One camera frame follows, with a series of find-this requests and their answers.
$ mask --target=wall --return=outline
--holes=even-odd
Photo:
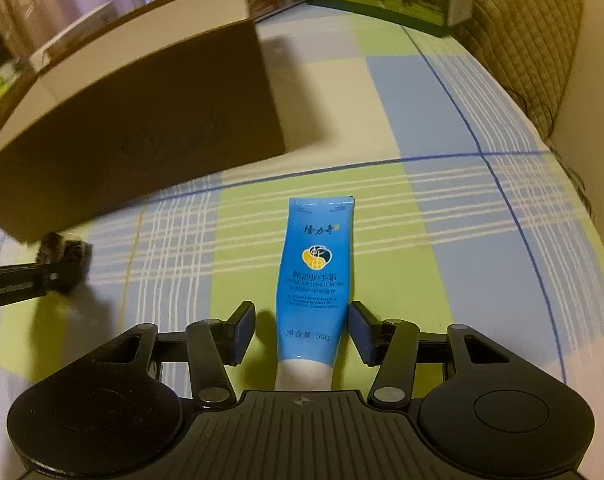
[[[584,0],[584,20],[553,142],[578,171],[604,242],[604,0]]]

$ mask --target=metal screw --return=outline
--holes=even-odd
[[[393,386],[384,386],[383,388],[376,389],[373,393],[373,397],[380,402],[392,404],[394,402],[400,402],[400,400],[405,397],[405,393],[399,388],[395,388]]]
[[[204,388],[203,390],[200,390],[197,396],[203,402],[211,402],[212,404],[216,404],[218,402],[224,402],[231,396],[231,394],[226,388],[220,388],[219,386],[211,386],[210,388]]]

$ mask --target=quilted fabric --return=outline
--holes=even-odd
[[[582,0],[475,0],[472,18],[454,34],[544,140],[568,81],[581,13]]]

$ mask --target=white stripe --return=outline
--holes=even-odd
[[[534,203],[537,201],[537,198],[530,198],[527,200],[530,200],[531,202]],[[396,214],[396,215],[379,216],[379,217],[375,217],[375,218],[366,218],[366,219],[361,219],[361,220],[355,219],[354,230],[355,230],[355,233],[358,233],[360,231],[383,229],[383,228],[392,227],[392,226],[400,226],[400,225],[419,223],[419,222],[429,223],[429,222],[434,222],[434,221],[449,220],[449,219],[455,219],[455,218],[466,218],[466,217],[470,218],[472,216],[494,213],[494,212],[505,212],[507,210],[508,209],[506,208],[506,205],[504,204],[503,200],[497,200],[497,201],[486,202],[486,203],[478,203],[478,204],[468,204],[468,205],[454,206],[454,207],[446,207],[446,208],[441,208],[441,209],[433,209],[433,210],[425,210],[425,211],[418,210],[418,211],[411,211],[411,212],[406,212],[406,213],[401,213],[401,214]],[[397,219],[413,218],[413,217],[418,217],[418,219],[411,220],[411,221],[397,221],[397,222],[381,223],[382,220],[388,220],[388,219],[397,220]],[[370,224],[370,223],[373,223],[374,225],[362,226],[362,224]],[[286,233],[286,231],[284,229],[282,229],[282,230],[277,230],[277,231],[267,231],[267,232],[251,234],[251,235],[244,235],[244,236],[217,238],[215,240],[204,242],[202,244],[202,247],[206,246],[208,248],[208,251],[213,251],[213,250],[223,251],[223,250],[236,250],[239,248],[245,248],[245,247],[249,247],[249,246],[259,246],[259,245],[270,244],[270,243],[278,243],[278,242],[282,242],[282,240],[284,239],[285,233]],[[259,238],[259,239],[252,241],[252,242],[246,241],[246,240],[251,240],[253,238]],[[120,265],[125,261],[122,258],[126,258],[126,256],[127,256],[126,254],[119,254],[119,255],[110,254],[109,259],[105,263],[103,263],[103,265],[105,265],[105,266]]]
[[[377,180],[381,180],[381,179],[402,179],[404,182],[406,181],[406,179],[411,180],[411,179],[415,179],[415,177],[422,177],[422,176],[432,176],[432,175],[442,175],[442,174],[451,174],[451,176],[453,176],[454,174],[458,174],[461,173],[460,178],[463,177],[464,173],[468,173],[468,172],[472,172],[472,171],[476,171],[479,169],[482,169],[483,166],[470,166],[468,168],[453,168],[451,170],[440,170],[440,171],[428,171],[428,172],[424,172],[424,173],[411,173],[411,174],[398,174],[398,175],[391,175],[388,177],[377,177],[377,178],[365,178],[365,179],[360,179],[360,180],[352,180],[352,181],[345,181],[342,183],[336,182],[336,183],[327,183],[327,184],[318,184],[317,186],[306,186],[306,187],[298,187],[298,188],[291,188],[291,189],[287,189],[287,190],[282,190],[282,191],[276,191],[273,193],[261,193],[261,194],[255,194],[255,195],[248,195],[242,198],[236,198],[236,199],[231,199],[230,201],[224,200],[224,204],[229,203],[229,202],[235,202],[235,201],[243,201],[243,200],[253,200],[255,198],[259,198],[259,197],[271,197],[273,194],[281,194],[283,196],[283,198],[288,198],[289,196],[296,196],[298,193],[301,193],[305,190],[313,190],[313,189],[324,189],[326,187],[334,187],[334,186],[344,186],[346,188],[349,188],[350,190],[356,190],[357,187],[354,187],[355,184],[366,184],[368,182],[376,182]],[[287,174],[283,174],[281,176],[281,179],[285,179],[285,178],[291,178],[291,176],[288,176]],[[254,183],[252,182],[247,182],[245,183],[246,186],[251,186]],[[199,193],[204,193],[207,192],[207,190],[201,190],[198,191]],[[168,197],[164,200],[176,200],[176,198],[171,198]],[[116,219],[102,219],[101,221],[98,219],[98,226],[99,229],[101,230],[106,230],[109,232],[112,232],[116,229],[122,229],[122,228],[130,228],[131,227],[131,221],[130,218],[116,218]]]
[[[521,175],[524,176],[525,174],[525,170],[522,170]],[[542,193],[545,194],[546,193],[546,187],[544,186],[542,187]],[[562,227],[562,223],[560,222],[557,227]],[[561,271],[561,275],[559,272],[557,272],[558,276],[560,276],[560,278],[563,276],[563,283],[565,283],[565,285],[568,287],[568,294],[570,295],[570,299],[572,301],[572,304],[574,306],[575,310],[571,310],[570,309],[570,305],[567,305],[567,312],[568,315],[572,318],[573,313],[576,314],[576,321],[579,324],[581,322],[582,326],[588,326],[588,323],[586,322],[586,316],[584,314],[584,311],[582,309],[582,298],[579,294],[579,291],[575,285],[575,282],[573,280],[573,278],[575,278],[575,276],[571,275],[570,272],[570,266],[568,264],[568,261],[566,260],[564,251],[562,250],[562,245],[559,242],[559,240],[557,239],[557,236],[555,234],[554,229],[552,228],[548,228],[546,230],[546,234],[547,237],[549,238],[550,241],[550,248],[554,251],[555,254],[555,258],[551,258],[551,264],[555,264],[555,261],[557,261],[559,263],[560,266],[560,271]],[[570,238],[572,237],[572,234],[570,232],[567,233],[566,238],[566,242],[570,241]],[[582,280],[583,282],[583,276],[580,276],[578,278],[578,280]],[[590,336],[590,334],[586,334],[586,339],[589,343],[592,342],[592,338]]]
[[[456,66],[452,61],[453,61],[453,59],[451,59],[450,57],[445,57],[444,59],[437,57],[435,62],[438,64],[440,70],[442,69],[442,67],[446,67],[445,70],[447,70],[447,74],[448,74],[447,80],[450,82],[451,85],[455,86],[456,93],[459,94],[458,88],[460,88],[460,87],[457,84],[458,81],[464,81],[467,84],[470,84],[471,86],[474,87],[475,91],[472,91],[472,89],[471,89],[471,91],[469,91],[469,88],[465,85],[464,90],[466,91],[466,95],[470,95],[470,98],[474,102],[478,113],[480,113],[483,116],[485,123],[487,124],[487,126],[486,126],[487,131],[490,131],[492,129],[494,136],[497,137],[499,139],[499,141],[502,143],[502,149],[507,150],[510,147],[511,149],[515,148],[516,150],[521,151],[518,144],[517,144],[517,146],[514,146],[515,139],[512,136],[511,131],[509,129],[507,129],[506,134],[509,136],[510,140],[512,141],[512,145],[509,146],[509,143],[506,141],[506,138],[502,134],[502,128],[500,128],[498,126],[498,124],[495,122],[495,120],[493,120],[493,117],[491,116],[491,114],[488,112],[488,110],[486,110],[483,100],[478,95],[478,92],[480,94],[482,94],[483,97],[486,97],[486,95],[480,90],[479,86],[477,85],[477,82],[469,77],[465,78],[464,76],[465,75],[467,76],[467,74],[465,74],[463,71],[459,70],[458,66]],[[492,107],[492,103],[490,102],[490,100],[486,99],[486,102],[488,103],[489,107]]]
[[[538,222],[538,221],[544,221],[544,222],[548,222],[548,221],[557,221],[559,219],[565,218],[566,215],[562,216],[562,217],[549,217],[548,215],[538,215],[538,216],[530,216],[528,218],[528,222],[530,224],[534,224],[534,222]],[[453,228],[453,229],[445,229],[442,231],[438,231],[438,232],[423,232],[423,233],[417,233],[417,234],[410,234],[410,235],[403,235],[400,237],[390,237],[390,238],[382,238],[380,240],[370,240],[367,242],[355,242],[354,243],[354,249],[357,250],[360,247],[363,246],[371,246],[371,245],[380,245],[380,244],[388,244],[388,243],[392,243],[393,246],[395,246],[397,244],[397,242],[399,241],[404,241],[404,240],[411,240],[414,238],[423,238],[423,237],[428,237],[430,239],[435,239],[435,238],[439,238],[442,237],[444,235],[449,235],[449,234],[459,234],[459,233],[467,233],[467,232],[473,232],[473,231],[479,231],[484,229],[492,229],[493,227],[502,227],[505,225],[509,225],[509,223],[512,222],[512,218],[508,218],[505,220],[501,220],[501,221],[495,221],[495,222],[486,222],[483,224],[478,224],[478,225],[472,225],[472,226],[464,226],[464,227],[459,227],[459,228]],[[232,258],[229,260],[221,260],[218,262],[212,262],[212,263],[206,263],[203,264],[202,267],[213,267],[213,266],[225,266],[225,265],[232,265],[232,264],[242,264],[242,263],[248,263],[248,262],[257,262],[259,260],[266,260],[266,259],[272,259],[272,258],[280,258],[281,256],[281,252],[277,252],[277,253],[272,253],[272,254],[258,254],[256,256],[248,256],[248,257],[244,257],[244,258]],[[122,273],[121,272],[96,272],[95,274],[92,274],[92,283],[93,280],[101,280],[101,279],[105,279],[105,278],[115,278],[115,277],[121,277]]]
[[[486,176],[486,171],[478,171],[476,173],[466,173],[466,174],[459,176],[458,178],[471,178],[474,176]],[[451,180],[451,177],[448,175],[447,176],[436,176],[436,177],[432,177],[432,178],[425,178],[422,180],[411,180],[411,181],[409,181],[408,178],[406,178],[404,176],[403,178],[400,178],[397,182],[383,182],[381,184],[369,184],[367,186],[358,186],[358,187],[353,187],[353,188],[348,188],[341,182],[336,182],[335,184],[331,184],[329,189],[323,190],[323,193],[335,194],[333,192],[334,189],[336,189],[336,190],[347,189],[348,192],[350,194],[352,194],[353,191],[360,191],[363,189],[373,189],[373,188],[377,188],[377,187],[389,187],[389,186],[408,186],[409,184],[422,184],[425,182],[440,182],[440,181],[447,181],[447,180]],[[304,195],[307,195],[305,193],[305,190],[296,190],[296,193],[298,193],[298,192],[302,192]],[[292,196],[290,191],[287,191],[285,193],[285,195],[287,197]],[[224,203],[220,204],[220,206],[218,206],[218,209],[229,208],[229,207],[239,207],[239,206],[246,206],[246,205],[255,205],[255,204],[266,204],[268,202],[278,202],[280,200],[284,200],[284,198],[282,198],[280,196],[274,196],[274,197],[270,197],[270,198],[264,198],[261,200],[247,200],[245,202],[237,202],[237,203],[224,202]]]
[[[205,198],[205,206],[204,206],[204,218],[206,218],[206,211],[208,208],[208,199],[211,196],[211,192],[208,191],[207,192],[207,196]],[[201,270],[201,266],[202,266],[202,243],[204,241],[204,231],[205,231],[205,227],[206,227],[206,222],[203,222],[202,224],[202,229],[199,232],[199,240],[198,240],[198,247],[197,247],[197,275],[195,276],[195,292],[193,294],[193,306],[194,306],[194,310],[197,308],[197,295],[199,293],[199,283],[200,283],[200,270]]]
[[[201,208],[202,201],[206,200],[206,198],[207,197],[205,197],[204,195],[200,195],[199,209],[197,210],[197,225],[195,226],[195,236],[196,237],[197,237],[198,230],[204,231],[206,229],[207,213],[206,213],[206,209],[202,210],[202,208]],[[195,301],[191,300],[191,298],[193,298],[193,278],[194,278],[194,273],[195,272],[196,272],[196,270],[195,270],[195,258],[191,258],[191,272],[189,273],[189,288],[187,290],[187,303],[189,305],[195,304]]]
[[[528,167],[528,163],[526,161],[523,161],[523,163],[524,165],[526,165],[526,167]],[[550,183],[554,185],[554,179],[550,180]],[[553,213],[556,212],[554,206],[551,205],[549,208]],[[574,233],[569,227],[566,228],[566,224],[564,222],[560,222],[557,225],[557,228],[563,231],[562,240],[558,240],[558,237],[555,233],[555,229],[548,229],[547,232],[552,243],[552,248],[555,250],[556,257],[560,262],[560,267],[562,268],[562,272],[565,277],[565,282],[568,285],[571,298],[574,301],[574,312],[578,318],[578,322],[581,321],[582,326],[586,328],[587,334],[585,334],[585,340],[587,340],[589,343],[592,343],[592,336],[589,330],[591,324],[587,319],[584,307],[587,306],[588,309],[591,310],[591,308],[595,307],[595,305],[593,304],[590,289],[584,281],[584,272],[582,272],[582,269],[580,268],[580,265],[578,264],[578,261],[576,259],[576,252],[572,243]],[[568,253],[568,257],[571,260],[572,266],[566,260],[564,251]],[[581,290],[579,290],[576,286],[576,282],[580,283]]]
[[[186,199],[187,208],[190,210],[193,206],[193,197],[191,195]],[[173,313],[173,323],[170,327],[170,331],[174,332],[179,330],[179,288],[181,287],[182,267],[184,266],[184,256],[187,250],[187,242],[189,236],[189,227],[191,225],[191,215],[183,215],[181,223],[179,225],[179,237],[178,237],[178,252],[175,256],[176,267],[179,267],[179,272],[173,272],[173,280],[171,281],[171,289],[169,290],[169,313]]]
[[[468,111],[468,113],[472,117],[473,121],[479,127],[480,132],[482,133],[482,136],[484,137],[486,144],[488,145],[488,148],[490,150],[497,151],[494,139],[492,138],[492,136],[490,134],[488,134],[483,122],[480,121],[480,118],[476,114],[474,108],[470,105],[470,103],[466,99],[466,94],[470,94],[470,92],[461,91],[459,86],[456,84],[456,81],[454,81],[454,78],[452,78],[450,75],[447,76],[447,74],[445,73],[444,76],[446,77],[448,84],[451,86],[451,89],[453,89],[455,94],[457,94],[457,98],[464,104],[466,111]]]
[[[541,224],[549,224],[549,219],[540,219],[539,221]],[[483,236],[488,236],[488,235],[493,235],[493,234],[501,234],[501,233],[507,233],[507,232],[516,232],[517,231],[517,226],[514,224],[514,222],[511,222],[511,226],[509,227],[502,227],[502,228],[495,228],[495,229],[489,229],[485,232],[472,232],[470,234],[464,234],[464,235],[458,235],[458,236],[453,236],[453,237],[442,237],[442,238],[436,238],[436,239],[427,239],[427,240],[422,240],[419,242],[410,242],[410,243],[406,243],[406,244],[394,244],[392,246],[388,246],[388,247],[379,247],[379,248],[374,248],[374,249],[369,249],[369,250],[364,250],[364,251],[359,251],[359,250],[355,250],[354,251],[354,255],[355,256],[361,256],[364,254],[373,254],[373,253],[381,253],[381,252],[389,252],[389,251],[397,251],[397,250],[403,250],[406,248],[412,248],[412,247],[418,247],[418,246],[431,246],[431,245],[438,245],[438,244],[443,244],[443,243],[448,243],[448,242],[454,242],[454,241],[460,241],[460,240],[468,240],[471,238],[478,238],[478,237],[483,237]],[[202,275],[207,275],[207,274],[217,274],[219,272],[235,272],[237,270],[252,270],[252,269],[263,269],[263,268],[267,268],[267,267],[277,267],[279,265],[279,260],[280,260],[280,254],[271,254],[271,262],[264,262],[261,264],[250,264],[250,265],[240,265],[240,266],[235,266],[235,267],[219,267],[219,265],[224,264],[224,262],[218,262],[215,264],[215,269],[207,269],[207,270],[203,270],[201,273]],[[92,280],[92,283],[95,285],[104,285],[107,283],[118,283],[117,280],[114,279],[104,279],[104,280],[99,280],[99,282],[94,282]]]
[[[516,132],[517,134],[521,134],[520,139],[523,143],[525,143],[526,149],[530,151],[536,150],[537,146],[531,145],[530,131],[528,129],[525,132],[521,131],[520,127],[523,124],[520,120],[520,116],[518,113],[518,111],[521,110],[519,110],[519,107],[513,102],[513,99],[508,95],[508,93],[504,92],[503,89],[499,88],[500,95],[498,95],[498,86],[489,83],[489,81],[486,79],[489,75],[485,73],[483,67],[474,57],[468,56],[464,58],[459,58],[457,61],[462,66],[466,65],[468,70],[470,72],[473,72],[477,76],[478,81],[483,84],[484,88],[488,91],[488,93],[493,96],[493,102],[495,102],[499,106],[499,108],[501,108],[501,116],[508,119],[514,132]],[[511,103],[511,106],[506,106],[504,99],[507,99]]]
[[[162,269],[162,278],[160,280],[157,279],[157,277],[155,278],[154,282],[153,282],[153,321],[154,323],[156,323],[156,325],[158,326],[162,326],[162,318],[161,318],[161,314],[162,314],[162,305],[161,305],[161,300],[163,298],[162,295],[162,289],[164,286],[164,282],[166,280],[166,270],[167,270],[167,262],[168,262],[168,258],[169,258],[169,254],[167,252],[167,248],[170,247],[171,245],[171,239],[168,237],[169,232],[173,232],[173,227],[175,225],[175,210],[177,209],[177,206],[179,205],[179,200],[175,200],[172,204],[173,207],[169,208],[169,216],[166,219],[166,223],[164,224],[164,234],[162,236],[162,251],[160,252],[160,262],[158,264],[158,269],[160,270]],[[169,323],[171,322],[171,314],[168,313],[167,316]]]
[[[535,163],[538,167],[541,164],[538,160],[525,161],[525,164],[527,164],[530,168],[534,168],[533,163]],[[550,192],[557,192],[559,189],[561,189],[558,186],[559,178],[562,178],[566,182],[567,186],[571,186],[571,184],[567,181],[565,174],[562,172],[560,175],[550,180]],[[566,202],[570,205],[570,208],[573,209],[572,203],[568,200],[568,196],[566,196]],[[582,284],[584,298],[586,302],[592,306],[594,312],[598,314],[597,317],[600,321],[599,334],[601,335],[604,333],[604,294],[602,291],[602,283],[600,282],[600,278],[598,277],[597,272],[595,270],[591,254],[588,253],[588,250],[586,249],[586,246],[584,244],[582,233],[577,229],[576,225],[573,222],[568,222],[566,226],[562,224],[561,227],[567,228],[565,241],[568,244],[568,248],[570,250],[570,257],[573,262],[575,272],[578,275],[579,280]],[[578,246],[579,256],[578,251],[575,249],[573,242],[575,242]]]
[[[206,216],[202,215],[202,195],[199,196],[199,201],[197,202],[197,218],[195,218],[195,233],[197,234],[197,229],[200,228],[200,218],[203,216],[204,218],[204,222],[206,222]],[[193,209],[195,205],[195,201],[192,202],[191,205],[191,210]],[[186,231],[186,234],[184,236],[184,244],[185,246],[188,246],[189,244],[189,235],[191,235],[191,215],[189,215],[189,229]],[[185,262],[185,257],[188,256],[190,254],[189,251],[187,251],[187,248],[185,247],[184,250],[182,251],[182,266],[184,266],[184,262]],[[191,256],[191,274],[193,273],[194,270],[194,259]],[[179,299],[179,291],[181,289],[182,286],[182,278],[184,277],[184,273],[182,272],[182,270],[179,270],[179,287],[178,290],[176,292],[176,296],[175,296],[175,300],[178,301]],[[191,308],[193,308],[191,306],[191,289],[190,287],[187,289],[187,297],[186,297],[186,313],[185,313],[185,326],[184,327],[176,327],[176,330],[179,330],[181,328],[185,328],[186,326],[188,326],[191,323]]]
[[[506,160],[509,160],[509,164],[511,164],[512,168],[514,170],[517,170],[517,168],[514,166],[514,163],[511,161],[510,157],[507,158]],[[504,165],[504,162],[502,161],[501,157],[496,157],[496,162],[500,166]],[[516,186],[514,186],[511,189],[511,191],[517,199],[522,198],[522,195]],[[526,221],[528,223],[528,219],[531,218],[532,212],[528,209],[527,206],[524,206],[522,208],[522,211],[523,211],[524,221]],[[554,266],[552,266],[550,264],[550,253],[549,253],[548,247],[546,246],[546,242],[544,241],[544,238],[541,236],[539,229],[536,226],[532,226],[531,230],[533,232],[533,237],[537,243],[537,247],[540,251],[540,254],[542,255],[544,265],[546,266],[547,272],[549,274],[551,285],[552,285],[553,289],[555,290],[556,297],[558,298],[558,303],[560,306],[560,313],[562,314],[564,326],[566,327],[566,335],[568,336],[568,343],[570,345],[570,351],[572,351],[577,347],[577,336],[576,336],[575,327],[573,326],[572,321],[569,318],[567,319],[568,312],[566,311],[567,310],[566,295],[564,293],[563,288],[560,287],[560,285],[558,283],[559,276],[557,275],[556,269],[554,268]]]
[[[160,213],[166,205],[166,202],[162,202],[157,206],[157,208],[155,208],[155,211],[153,212],[153,225],[151,228],[151,237],[146,245],[147,256],[150,256],[151,254],[155,253],[155,241],[157,239],[157,229],[159,228]],[[144,260],[144,266],[142,267],[142,279],[140,280],[140,289],[138,292],[138,314],[140,314],[140,319],[146,319],[146,290],[148,287],[148,277],[144,278],[145,272],[150,273],[150,262],[147,262],[146,260]]]
[[[488,178],[490,176],[487,172],[484,172],[483,175],[485,175],[486,178]],[[455,179],[458,180],[458,179],[464,178],[466,176],[467,175],[456,176]],[[418,181],[413,180],[413,181],[410,181],[409,183],[410,184],[415,184],[417,182]],[[288,196],[293,196],[295,194],[302,194],[303,190],[304,190],[304,188],[286,190],[285,192],[283,192],[283,194],[286,194]],[[356,190],[357,189],[355,189],[355,188],[350,188],[350,189],[345,189],[344,192],[347,192],[349,194],[353,194],[353,192],[356,191]],[[443,189],[430,190],[429,192],[432,193],[432,192],[441,192],[441,191],[443,191]],[[376,198],[358,199],[357,202],[360,203],[362,200],[375,200],[375,199]],[[257,214],[258,215],[268,215],[268,214],[274,214],[274,213],[275,213],[274,210],[270,210],[270,211],[260,212],[260,213],[257,213]],[[224,221],[233,221],[233,220],[243,219],[243,218],[245,218],[245,215],[228,217],[228,218],[224,219]],[[134,221],[136,222],[136,219],[134,219],[132,216],[129,217],[129,218],[126,218],[126,219],[118,219],[117,222],[120,222],[122,225],[120,225],[120,226],[110,225],[109,232],[111,232],[113,230],[116,230],[116,229],[124,228],[124,227],[130,228],[132,226],[132,223]],[[98,220],[98,227],[100,228],[100,230],[105,230],[105,227],[108,227],[108,226],[104,222],[100,224],[100,221]],[[122,240],[122,236],[118,235],[118,234],[114,234],[114,235],[111,235],[111,236],[100,237],[100,249],[103,251],[103,250],[106,250],[106,249],[109,249],[109,248],[114,248],[114,247],[120,246],[120,245],[122,245],[121,240]],[[144,232],[141,234],[141,240],[144,240]]]
[[[507,150],[509,148],[506,139],[501,134],[501,130],[497,127],[493,120],[488,117],[488,113],[480,104],[479,99],[473,92],[466,92],[465,88],[459,84],[457,84],[457,76],[451,75],[448,73],[447,80],[450,83],[451,87],[454,89],[454,92],[457,96],[462,99],[464,98],[467,111],[473,110],[473,114],[476,118],[476,124],[480,126],[480,131],[482,132],[482,136],[486,139],[488,143],[488,139],[490,139],[490,143],[493,146],[493,150],[497,150],[496,142],[501,144],[501,150]]]
[[[186,200],[186,209],[190,210],[191,209],[191,197],[188,197]],[[177,254],[175,256],[175,262],[177,264],[179,256],[180,256],[180,252],[182,252],[181,254],[181,266],[179,268],[179,270],[177,269],[178,265],[175,266],[175,268],[173,269],[173,278],[171,280],[171,288],[169,289],[169,304],[167,306],[167,313],[168,313],[168,331],[169,332],[176,332],[177,330],[179,330],[179,326],[178,326],[178,307],[179,307],[179,303],[177,301],[177,298],[174,298],[174,288],[175,288],[175,282],[176,279],[178,281],[178,292],[179,292],[179,286],[181,285],[181,279],[177,278],[176,275],[179,273],[179,276],[181,276],[182,274],[182,266],[184,265],[184,257],[183,257],[183,252],[186,249],[186,240],[182,240],[182,236],[183,234],[188,234],[188,225],[189,225],[189,221],[191,219],[191,215],[190,214],[186,214],[186,215],[181,215],[181,221],[179,224],[179,235],[178,235],[178,245],[177,245]],[[171,383],[171,387],[173,390],[175,390],[175,370],[176,370],[176,365],[173,364],[173,369],[170,371],[169,373],[169,382]]]
[[[487,192],[497,192],[497,190],[493,184],[478,184],[478,185],[473,185],[473,186],[460,186],[460,187],[452,188],[452,189],[470,189],[471,187],[480,188],[480,191],[479,192],[462,192],[462,193],[456,193],[456,194],[444,194],[442,196],[423,198],[423,199],[419,200],[419,202],[426,202],[426,201],[430,201],[430,200],[444,200],[444,199],[448,199],[448,198],[460,198],[463,196],[475,196],[475,195],[485,194]],[[443,191],[443,190],[429,190],[427,193],[436,194],[440,191]],[[396,205],[396,204],[400,204],[400,203],[415,203],[416,200],[414,198],[410,198],[408,200],[390,200],[389,202],[362,205],[362,202],[373,202],[375,200],[382,200],[382,199],[387,199],[387,198],[399,198],[399,197],[406,197],[406,196],[413,197],[415,195],[416,195],[415,192],[405,192],[405,193],[395,193],[395,194],[390,194],[390,195],[379,195],[379,196],[371,197],[371,198],[356,199],[357,208],[362,210],[362,209],[368,209],[368,208],[378,208],[378,207],[383,207],[383,206],[387,206],[387,205]],[[257,223],[285,221],[286,219],[287,219],[287,209],[285,207],[283,207],[281,209],[262,211],[262,212],[258,212],[258,213],[248,214],[245,216],[238,215],[238,216],[220,219],[217,221],[217,227],[214,229],[207,230],[207,232],[220,231],[222,229],[232,229],[232,228],[236,228],[236,227],[244,227],[246,225],[257,224]],[[230,222],[231,220],[234,220],[236,222],[230,223],[228,225],[225,223],[225,222]],[[141,234],[140,241],[144,241],[146,239],[146,237],[149,237],[149,236],[150,235],[148,234],[148,231],[145,232],[144,234]],[[119,247],[119,246],[120,246],[120,243],[117,243],[113,246],[108,246],[106,244],[103,245],[103,241],[101,240],[100,241],[100,252],[103,253],[104,250],[106,250],[106,249]]]
[[[422,191],[405,191],[402,193],[390,193],[390,194],[383,194],[383,195],[377,195],[377,196],[372,196],[372,197],[368,197],[368,198],[356,198],[357,200],[357,208],[358,209],[363,209],[363,208],[367,208],[366,205],[362,206],[362,204],[366,204],[368,202],[377,202],[379,200],[386,200],[389,198],[403,198],[406,196],[412,196],[412,197],[422,197],[422,196],[429,196],[429,195],[438,195],[438,194],[445,194],[445,193],[450,193],[452,191],[466,191],[469,189],[490,189],[490,190],[496,190],[495,188],[495,184],[493,183],[486,183],[486,184],[468,184],[467,186],[453,186],[453,187],[444,187],[441,189],[427,189],[427,190],[422,190]],[[389,204],[395,204],[397,203],[396,201],[392,201],[389,202]],[[377,204],[374,203],[373,205],[370,205],[369,207],[377,207],[380,206],[381,204]],[[248,213],[248,214],[244,214],[244,215],[238,215],[238,216],[231,216],[228,218],[224,218],[218,221],[218,228],[225,228],[226,227],[226,223],[227,222],[233,222],[233,221],[238,221],[238,220],[244,220],[241,223],[237,224],[237,226],[243,226],[246,225],[248,222],[246,222],[246,219],[249,218],[261,218],[263,216],[271,216],[274,214],[281,214],[282,211],[285,211],[285,208],[281,208],[281,209],[277,209],[277,210],[269,210],[269,211],[261,211],[261,212],[256,212],[256,213]]]

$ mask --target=circular knob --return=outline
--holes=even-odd
[[[19,396],[6,420],[22,459],[46,474],[130,470],[172,443],[181,427],[177,395],[146,370],[110,363],[58,374]]]
[[[594,431],[584,400],[532,365],[469,366],[429,392],[418,424],[450,460],[504,478],[574,468]]]

